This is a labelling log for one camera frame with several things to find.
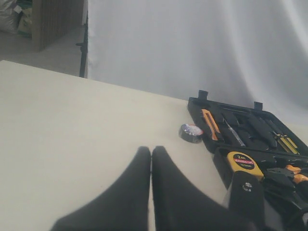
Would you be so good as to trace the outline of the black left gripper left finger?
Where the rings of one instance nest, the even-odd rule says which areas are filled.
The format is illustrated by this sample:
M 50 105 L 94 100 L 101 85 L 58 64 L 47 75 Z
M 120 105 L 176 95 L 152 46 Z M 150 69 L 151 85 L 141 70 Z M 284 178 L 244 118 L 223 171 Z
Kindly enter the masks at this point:
M 146 231 L 151 153 L 141 146 L 121 176 L 97 198 L 58 219 L 54 231 Z

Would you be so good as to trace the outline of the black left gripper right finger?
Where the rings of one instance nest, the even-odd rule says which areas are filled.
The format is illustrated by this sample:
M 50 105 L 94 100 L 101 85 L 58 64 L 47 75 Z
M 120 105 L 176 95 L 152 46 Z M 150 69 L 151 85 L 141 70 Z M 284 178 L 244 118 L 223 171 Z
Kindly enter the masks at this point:
M 248 219 L 221 206 L 193 185 L 163 146 L 152 152 L 152 191 L 158 231 L 253 231 Z

